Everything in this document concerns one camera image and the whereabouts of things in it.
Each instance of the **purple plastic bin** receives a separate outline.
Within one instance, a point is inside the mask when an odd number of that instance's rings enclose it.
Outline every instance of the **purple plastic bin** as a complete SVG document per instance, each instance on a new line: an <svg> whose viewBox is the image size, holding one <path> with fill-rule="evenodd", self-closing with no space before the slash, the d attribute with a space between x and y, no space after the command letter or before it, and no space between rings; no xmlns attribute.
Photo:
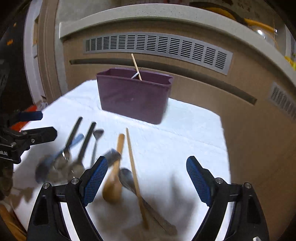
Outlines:
<svg viewBox="0 0 296 241"><path fill-rule="evenodd" d="M173 78L140 71L142 81L131 77L133 69L109 69L96 75L103 110L159 124L170 95Z"/></svg>

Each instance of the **white cloth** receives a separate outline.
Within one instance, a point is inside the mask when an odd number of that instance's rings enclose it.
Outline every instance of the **white cloth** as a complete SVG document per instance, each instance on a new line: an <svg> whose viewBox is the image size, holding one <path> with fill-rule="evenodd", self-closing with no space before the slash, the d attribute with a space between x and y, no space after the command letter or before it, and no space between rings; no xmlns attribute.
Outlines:
<svg viewBox="0 0 296 241"><path fill-rule="evenodd" d="M40 158L63 148L77 121L83 120L78 133L86 134L92 121L105 133L98 141L97 158L116 148L117 137L128 127L141 194L150 205L178 230L176 240L189 241L197 232L208 207L202 203L186 171L186 160L195 156L200 164L230 183L227 148L220 117L215 113L177 100L169 99L164 118L159 125L106 112L101 109L95 80L87 81L60 97L43 111L43 119L30 122L25 129L53 126L58 131L54 142L32 146L24 152L19 165L15 165L14 188L10 200L25 229L42 185L35 182L35 168ZM91 138L83 160L90 167L95 139ZM72 150L76 157L82 142ZM125 141L121 167L131 170L127 142ZM87 211L105 241L116 240L166 240L163 230L153 222L150 232L141 231L141 214L136 196L123 189L122 200L117 205L106 203L102 189L109 171L93 203ZM71 239L79 240L66 203L63 215ZM230 209L220 229L217 240L223 240L230 219Z"/></svg>

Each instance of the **wooden chopstick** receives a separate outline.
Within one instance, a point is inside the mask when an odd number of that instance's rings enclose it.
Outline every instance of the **wooden chopstick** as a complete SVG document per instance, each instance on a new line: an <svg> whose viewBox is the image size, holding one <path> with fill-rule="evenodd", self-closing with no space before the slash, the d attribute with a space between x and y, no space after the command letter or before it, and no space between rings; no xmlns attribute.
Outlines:
<svg viewBox="0 0 296 241"><path fill-rule="evenodd" d="M141 196L141 193L140 193L140 187L139 187L137 173L136 173L135 161L133 159L133 152L131 150L131 140L130 140L130 137L129 137L128 129L126 129L126 138L128 140L128 152L129 152L129 156L130 156L130 160L131 160L131 169L132 169L132 172L133 172L133 180L135 182L136 195L138 197L140 211L141 211L141 215L142 215L142 219L143 219L143 225L144 225L145 229L149 229L149 225L148 225L148 221L147 221L146 213L145 213L145 208L144 208L142 196Z"/></svg>
<svg viewBox="0 0 296 241"><path fill-rule="evenodd" d="M133 59L133 64L134 64L134 66L136 68L136 71L139 72L139 69L138 69L138 66L137 66L137 63L136 63L136 60L135 60L135 57L133 56L133 54L131 54L131 57Z"/></svg>

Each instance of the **metal vent grille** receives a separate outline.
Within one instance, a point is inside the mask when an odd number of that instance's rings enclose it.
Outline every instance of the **metal vent grille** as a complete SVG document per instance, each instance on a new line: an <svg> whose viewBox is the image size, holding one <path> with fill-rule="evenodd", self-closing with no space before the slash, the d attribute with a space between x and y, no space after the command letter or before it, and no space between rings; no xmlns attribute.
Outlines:
<svg viewBox="0 0 296 241"><path fill-rule="evenodd" d="M293 120L296 120L296 102L276 83L272 84L269 100Z"/></svg>
<svg viewBox="0 0 296 241"><path fill-rule="evenodd" d="M85 39L85 53L145 53L198 64L227 75L232 53L215 45L173 34L129 32Z"/></svg>

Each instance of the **metal spoon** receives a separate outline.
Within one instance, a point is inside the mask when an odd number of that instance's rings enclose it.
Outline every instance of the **metal spoon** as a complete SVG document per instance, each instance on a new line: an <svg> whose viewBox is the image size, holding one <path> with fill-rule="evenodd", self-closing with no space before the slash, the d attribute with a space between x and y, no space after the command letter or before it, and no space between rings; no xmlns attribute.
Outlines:
<svg viewBox="0 0 296 241"><path fill-rule="evenodd" d="M120 153L115 149L110 149L103 155L108 161L108 168L113 165L114 162L118 161L121 158Z"/></svg>
<svg viewBox="0 0 296 241"><path fill-rule="evenodd" d="M65 148L63 149L62 153L60 153L57 158L54 161L54 168L56 170L62 170L64 167L66 167L66 165L68 164L68 162L71 160L71 153L69 151L69 146L71 145L74 136L76 135L76 132L80 126L80 123L82 121L82 117L79 117L75 126L73 127L73 130L68 138L68 141L66 143Z"/></svg>
<svg viewBox="0 0 296 241"><path fill-rule="evenodd" d="M83 145L80 149L80 152L78 154L78 158L76 161L74 161L70 166L69 166L69 171L68 171L68 181L71 181L73 178L80 178L81 175L84 173L85 168L82 164L82 160L87 148L87 145L89 143L89 139L91 138L92 132L94 131L94 128L96 126L96 123L93 122L91 126L89 127L89 130L87 132L87 135L85 137L85 140L83 142Z"/></svg>
<svg viewBox="0 0 296 241"><path fill-rule="evenodd" d="M130 190L134 194L136 194L136 187L133 181L133 174L129 169L122 168L119 171L119 181L126 189ZM151 214L151 216L160 224L160 226L169 234L176 235L177 229L176 226L171 225L168 221L166 221L158 212L156 212L150 205L147 203L144 198L142 198L144 207Z"/></svg>
<svg viewBox="0 0 296 241"><path fill-rule="evenodd" d="M97 129L97 130L93 131L93 135L94 135L94 137L96 139L96 142L94 144L94 150L93 150L93 154L92 154L92 157L91 157L91 167L94 165L95 159L96 159L97 142L102 137L103 134L104 134L104 130L103 129Z"/></svg>
<svg viewBox="0 0 296 241"><path fill-rule="evenodd" d="M70 143L68 149L78 144L83 139L83 134L79 134L73 141ZM58 153L45 156L41 162L38 164L35 170L35 180L37 183L44 183L46 181L47 175L52 167L53 162L58 156L62 154L64 149L61 149Z"/></svg>

